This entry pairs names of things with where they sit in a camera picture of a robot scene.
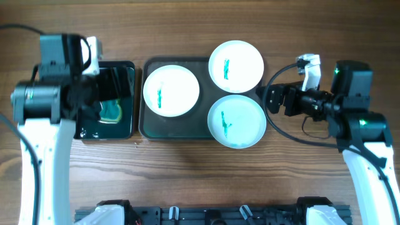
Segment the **green yellow sponge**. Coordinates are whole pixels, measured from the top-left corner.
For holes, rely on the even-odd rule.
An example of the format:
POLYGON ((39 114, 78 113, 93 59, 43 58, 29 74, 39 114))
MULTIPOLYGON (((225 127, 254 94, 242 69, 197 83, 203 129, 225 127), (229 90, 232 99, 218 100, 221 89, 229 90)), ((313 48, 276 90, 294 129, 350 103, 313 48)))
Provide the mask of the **green yellow sponge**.
POLYGON ((123 111, 120 105, 120 99, 102 101, 100 102, 100 106, 100 123, 116 124, 121 120, 123 111))

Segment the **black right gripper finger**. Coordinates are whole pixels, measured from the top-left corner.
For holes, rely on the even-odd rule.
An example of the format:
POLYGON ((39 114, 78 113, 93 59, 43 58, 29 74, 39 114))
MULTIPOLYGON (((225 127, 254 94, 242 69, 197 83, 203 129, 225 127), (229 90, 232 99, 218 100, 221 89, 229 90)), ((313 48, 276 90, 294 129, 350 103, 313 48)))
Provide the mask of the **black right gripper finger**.
MULTIPOLYGON (((286 84, 272 84, 267 90, 267 97, 271 97, 272 94, 275 94, 277 96, 285 96, 290 88, 301 88, 300 83, 286 83, 286 84)), ((261 86, 256 88, 256 94, 258 97, 262 97, 264 95, 266 87, 261 86)))
POLYGON ((269 93, 266 98, 266 107, 272 114, 277 114, 283 104, 284 96, 277 93, 269 93))

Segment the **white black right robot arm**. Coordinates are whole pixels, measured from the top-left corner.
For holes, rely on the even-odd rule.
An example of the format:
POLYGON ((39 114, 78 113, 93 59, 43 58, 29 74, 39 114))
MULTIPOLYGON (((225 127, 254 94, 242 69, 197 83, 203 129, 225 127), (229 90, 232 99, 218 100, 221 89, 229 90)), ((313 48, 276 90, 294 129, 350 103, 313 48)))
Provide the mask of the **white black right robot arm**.
POLYGON ((297 68, 306 74, 309 60, 280 69, 257 90, 270 125, 284 137, 310 146, 337 149, 345 160, 356 190, 364 224, 399 224, 399 186, 394 172, 393 137, 386 118, 369 110, 373 71, 360 61, 337 61, 331 90, 303 91, 298 82, 275 84, 283 72, 297 68), (276 126, 270 114, 285 107, 286 116, 305 114, 313 121, 327 121, 328 136, 335 144, 296 138, 276 126))

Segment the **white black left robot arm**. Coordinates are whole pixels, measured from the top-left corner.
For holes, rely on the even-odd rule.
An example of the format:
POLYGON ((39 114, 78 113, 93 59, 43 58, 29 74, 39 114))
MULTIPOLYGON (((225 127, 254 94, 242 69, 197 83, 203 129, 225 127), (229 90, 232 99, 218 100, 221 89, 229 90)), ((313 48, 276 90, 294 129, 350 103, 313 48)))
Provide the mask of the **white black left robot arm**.
POLYGON ((101 73, 101 42, 78 34, 43 34, 41 62, 11 94, 21 140, 20 224, 71 224, 69 162, 76 124, 100 120, 103 101, 132 96, 127 74, 101 73))

